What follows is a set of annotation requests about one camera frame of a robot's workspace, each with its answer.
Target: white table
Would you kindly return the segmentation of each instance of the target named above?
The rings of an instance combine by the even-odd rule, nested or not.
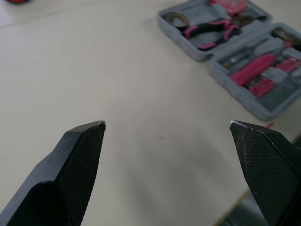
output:
[[[105,120],[84,226],[211,226],[247,189],[228,129],[267,125],[157,27],[179,0],[0,6],[0,211],[63,133]],[[300,28],[300,0],[257,0]],[[274,120],[293,140],[301,100]]]

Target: pink screwdriver handle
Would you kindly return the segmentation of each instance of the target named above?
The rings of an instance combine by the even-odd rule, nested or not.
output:
[[[249,91],[257,98],[262,97],[275,87],[275,83],[270,79],[263,79],[256,85],[253,85]]]
[[[286,73],[290,73],[291,71],[295,70],[299,66],[301,66],[301,62],[298,59],[291,57],[291,58],[283,61],[276,68],[278,68]]]
[[[240,71],[231,75],[231,78],[240,86],[246,85],[250,80],[267,70],[276,60],[274,54],[265,54],[249,63]]]

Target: gray tool case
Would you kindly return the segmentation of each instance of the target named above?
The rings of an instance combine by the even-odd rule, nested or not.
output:
[[[204,33],[188,40],[176,27],[170,25],[165,17],[169,13],[182,14],[189,19],[190,26],[211,22],[219,18],[230,18],[220,4],[210,6],[208,2],[209,0],[190,0],[160,11],[158,13],[159,28],[194,60],[206,61],[212,57],[211,76],[258,119],[268,121],[278,117],[301,96],[301,65],[286,73],[276,68],[277,63],[280,64],[291,57],[301,61],[301,52],[287,47],[282,52],[275,54],[274,65],[251,80],[253,85],[260,79],[266,78],[273,82],[274,87],[260,97],[256,97],[250,92],[250,87],[238,85],[230,76],[258,57],[285,46],[285,41],[272,35],[276,29],[282,28],[285,32],[300,39],[301,34],[285,24],[272,24],[272,16],[269,13],[248,1],[248,8],[243,12],[243,15],[266,16],[264,21],[254,20],[249,25],[242,27],[240,35],[230,38],[228,42],[211,50],[198,50],[198,46],[213,41],[221,33]],[[230,68],[226,69],[221,64],[221,62],[229,61],[233,59],[233,56],[238,57],[239,55],[242,55],[241,60]]]

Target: tool kit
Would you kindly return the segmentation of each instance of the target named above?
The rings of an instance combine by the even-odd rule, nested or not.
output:
[[[160,29],[262,121],[301,96],[301,33],[248,0],[190,0],[158,13]]]

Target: pink and black pliers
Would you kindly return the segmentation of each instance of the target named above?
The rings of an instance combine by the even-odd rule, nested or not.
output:
[[[231,37],[235,35],[240,35],[241,27],[250,24],[253,20],[255,19],[263,20],[265,18],[266,18],[265,16],[254,18],[250,15],[237,16],[233,19],[222,18],[209,23],[198,24],[190,28],[187,28],[185,31],[182,32],[182,35],[187,39],[191,39],[199,34],[203,34],[207,32],[224,31],[223,35],[217,40],[198,47],[198,49],[201,51],[208,51],[220,44],[227,42]]]

